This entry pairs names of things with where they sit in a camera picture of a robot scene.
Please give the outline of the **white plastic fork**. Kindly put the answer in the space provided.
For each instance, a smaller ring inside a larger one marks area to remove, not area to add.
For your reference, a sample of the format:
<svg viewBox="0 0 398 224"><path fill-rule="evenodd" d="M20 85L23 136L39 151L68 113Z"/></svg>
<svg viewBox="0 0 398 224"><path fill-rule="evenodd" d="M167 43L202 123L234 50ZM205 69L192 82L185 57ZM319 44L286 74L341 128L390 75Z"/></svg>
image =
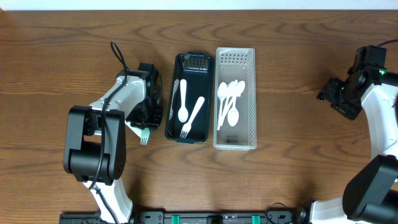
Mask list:
<svg viewBox="0 0 398 224"><path fill-rule="evenodd" d="M189 132L190 132L190 130L192 128L193 120L197 116L197 114L198 114L200 108L202 107L202 105L204 104L204 102L205 102L205 98L203 96L200 96L197 99L197 102L195 103L195 106L193 108L192 114L191 114L188 122L185 123L183 125L183 127L182 127L182 130L181 130L181 133L180 133L180 138L185 139L188 136L188 134L189 134Z"/></svg>

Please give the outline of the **white spoon bowl down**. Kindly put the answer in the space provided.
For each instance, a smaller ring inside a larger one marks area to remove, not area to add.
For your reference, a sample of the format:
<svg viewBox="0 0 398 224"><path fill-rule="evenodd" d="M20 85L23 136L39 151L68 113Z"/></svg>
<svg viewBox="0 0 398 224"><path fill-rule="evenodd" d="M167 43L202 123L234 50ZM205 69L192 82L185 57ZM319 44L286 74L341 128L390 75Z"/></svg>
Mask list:
<svg viewBox="0 0 398 224"><path fill-rule="evenodd" d="M236 126L239 121L239 111L236 108L236 99L237 97L234 96L231 102L231 107L228 111L228 123L230 126Z"/></svg>

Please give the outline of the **black plastic basket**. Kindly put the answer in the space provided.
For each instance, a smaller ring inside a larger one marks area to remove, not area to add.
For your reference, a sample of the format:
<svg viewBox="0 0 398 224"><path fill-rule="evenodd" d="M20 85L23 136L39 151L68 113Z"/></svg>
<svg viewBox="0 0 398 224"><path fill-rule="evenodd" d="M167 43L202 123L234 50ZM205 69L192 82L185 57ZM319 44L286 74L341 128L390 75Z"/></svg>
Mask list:
<svg viewBox="0 0 398 224"><path fill-rule="evenodd" d="M189 144L205 142L208 139L214 67L214 58L203 52L189 51L176 56L165 125L167 139ZM183 79L187 81L185 107L189 114L192 114L197 99L204 97L204 103L193 119L192 128L185 138L180 137L184 124L178 119L182 102L180 81Z"/></svg>

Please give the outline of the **white spoon bowl up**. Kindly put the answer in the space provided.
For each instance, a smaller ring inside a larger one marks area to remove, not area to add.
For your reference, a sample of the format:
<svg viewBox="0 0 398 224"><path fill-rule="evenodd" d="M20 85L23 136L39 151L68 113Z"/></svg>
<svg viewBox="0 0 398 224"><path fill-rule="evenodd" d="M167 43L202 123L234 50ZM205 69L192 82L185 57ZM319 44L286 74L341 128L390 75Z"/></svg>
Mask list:
<svg viewBox="0 0 398 224"><path fill-rule="evenodd" d="M223 101L228 93L228 86L225 82L221 82L218 87L218 98L220 100L219 112L218 112L218 128L221 126L221 115L223 110Z"/></svg>

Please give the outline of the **white spoon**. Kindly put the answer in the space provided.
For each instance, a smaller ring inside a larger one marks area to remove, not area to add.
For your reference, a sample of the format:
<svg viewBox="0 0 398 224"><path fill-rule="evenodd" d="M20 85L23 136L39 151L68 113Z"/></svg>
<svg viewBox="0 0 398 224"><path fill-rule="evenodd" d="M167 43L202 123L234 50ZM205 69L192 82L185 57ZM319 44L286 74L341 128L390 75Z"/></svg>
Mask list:
<svg viewBox="0 0 398 224"><path fill-rule="evenodd" d="M234 96L236 96L236 97L240 97L241 96L241 94L243 93L243 90L245 89L245 82L244 81L237 81L236 82L236 89L235 89L235 91L234 91ZM233 97L231 97L230 99L229 99L229 102L230 102L230 106L229 106L229 109L230 109L230 107L231 107L231 102L232 102L232 99L233 99Z"/></svg>
<svg viewBox="0 0 398 224"><path fill-rule="evenodd" d="M187 94L187 81L186 79L181 79L180 81L180 100L181 100L181 105L180 109L178 111L178 120L181 123L184 123L188 119L188 110L185 106L185 101L186 101L186 94Z"/></svg>
<svg viewBox="0 0 398 224"><path fill-rule="evenodd" d="M221 115L221 126L223 125L223 121L224 121L225 116L229 110L229 106L230 106L229 99L234 96L234 91L236 89L236 82L237 82L237 80L233 80L227 85L228 93L226 95L225 100L223 101L223 110L222 110L222 115Z"/></svg>

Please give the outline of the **mint green plastic fork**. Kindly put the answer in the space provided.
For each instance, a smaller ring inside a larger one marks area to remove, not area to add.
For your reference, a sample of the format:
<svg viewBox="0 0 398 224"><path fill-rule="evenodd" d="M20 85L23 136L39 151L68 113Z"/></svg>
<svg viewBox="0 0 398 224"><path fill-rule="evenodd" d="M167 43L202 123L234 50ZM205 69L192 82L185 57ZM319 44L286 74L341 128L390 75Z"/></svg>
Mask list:
<svg viewBox="0 0 398 224"><path fill-rule="evenodd" d="M146 146L150 137L150 129L144 128L141 132L141 145Z"/></svg>

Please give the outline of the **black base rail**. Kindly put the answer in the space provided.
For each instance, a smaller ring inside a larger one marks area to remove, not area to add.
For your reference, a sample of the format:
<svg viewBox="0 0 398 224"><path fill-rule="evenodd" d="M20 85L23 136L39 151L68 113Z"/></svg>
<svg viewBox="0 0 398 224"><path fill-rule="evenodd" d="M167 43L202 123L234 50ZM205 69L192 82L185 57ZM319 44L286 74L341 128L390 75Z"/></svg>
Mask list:
<svg viewBox="0 0 398 224"><path fill-rule="evenodd" d="M139 212L132 214L129 221L137 224L266 224L266 223L310 223L309 217L298 216L290 210L269 210L262 213L164 213Z"/></svg>

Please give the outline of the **white plastic fork underneath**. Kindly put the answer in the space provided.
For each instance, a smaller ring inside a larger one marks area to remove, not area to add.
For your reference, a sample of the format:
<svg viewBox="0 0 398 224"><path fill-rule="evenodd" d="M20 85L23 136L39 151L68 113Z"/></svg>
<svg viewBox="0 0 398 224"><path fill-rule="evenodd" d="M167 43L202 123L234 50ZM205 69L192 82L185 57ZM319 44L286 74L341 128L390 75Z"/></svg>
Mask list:
<svg viewBox="0 0 398 224"><path fill-rule="evenodd" d="M130 121L125 121L125 125L131 130L133 131L139 138L141 138L142 135L142 129L135 127L131 124Z"/></svg>

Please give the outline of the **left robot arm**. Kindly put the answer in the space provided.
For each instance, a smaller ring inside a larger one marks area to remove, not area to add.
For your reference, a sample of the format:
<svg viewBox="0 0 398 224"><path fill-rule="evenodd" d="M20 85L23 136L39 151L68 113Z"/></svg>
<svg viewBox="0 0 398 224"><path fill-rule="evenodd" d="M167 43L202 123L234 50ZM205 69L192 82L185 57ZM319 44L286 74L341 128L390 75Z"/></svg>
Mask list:
<svg viewBox="0 0 398 224"><path fill-rule="evenodd" d="M162 121L158 70L142 63L122 70L115 85L89 106L68 113L63 167L93 194L100 211L61 214L60 223L131 223L133 202L121 178L126 163L126 128L146 145Z"/></svg>

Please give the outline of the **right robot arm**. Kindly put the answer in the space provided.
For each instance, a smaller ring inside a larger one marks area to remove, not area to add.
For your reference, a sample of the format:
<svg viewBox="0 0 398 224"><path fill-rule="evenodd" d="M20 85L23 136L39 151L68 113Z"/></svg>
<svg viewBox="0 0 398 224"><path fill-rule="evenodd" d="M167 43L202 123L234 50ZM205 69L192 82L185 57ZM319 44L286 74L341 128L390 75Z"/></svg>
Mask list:
<svg viewBox="0 0 398 224"><path fill-rule="evenodd" d="M371 70L358 89L371 138L371 162L343 196L311 204L309 223L397 223L397 74Z"/></svg>

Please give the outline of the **clear plastic basket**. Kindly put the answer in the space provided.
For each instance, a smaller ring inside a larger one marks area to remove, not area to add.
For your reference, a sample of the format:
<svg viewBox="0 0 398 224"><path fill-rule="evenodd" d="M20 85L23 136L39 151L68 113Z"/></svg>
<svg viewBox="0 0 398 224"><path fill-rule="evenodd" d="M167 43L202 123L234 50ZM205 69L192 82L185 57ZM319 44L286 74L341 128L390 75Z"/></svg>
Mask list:
<svg viewBox="0 0 398 224"><path fill-rule="evenodd" d="M256 128L256 51L253 48L219 47L216 50L213 145L217 149L248 151L257 147ZM225 117L217 130L220 100L217 92L221 82L244 81L245 89L237 97L239 121L230 126Z"/></svg>

